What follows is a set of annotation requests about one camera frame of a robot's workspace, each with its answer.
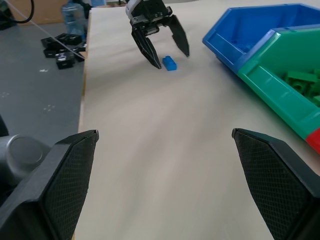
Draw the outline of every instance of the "table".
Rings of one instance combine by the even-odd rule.
[[[140,54],[123,8],[92,10],[83,126],[98,129],[100,139],[76,240],[273,239],[250,195],[232,129],[284,140],[318,174],[320,157],[202,44],[228,7],[253,5],[170,4],[190,58],[168,28],[150,38],[159,58],[177,62],[174,72]]]
[[[41,27],[53,36],[66,31],[63,23]],[[47,37],[33,25],[0,31],[0,114],[11,135],[53,146],[78,131],[84,63],[59,70],[43,53]]]

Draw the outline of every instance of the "plastic bottle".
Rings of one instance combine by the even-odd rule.
[[[84,8],[68,0],[68,3],[62,6],[61,11],[67,33],[81,35],[82,39],[85,39],[87,27]]]

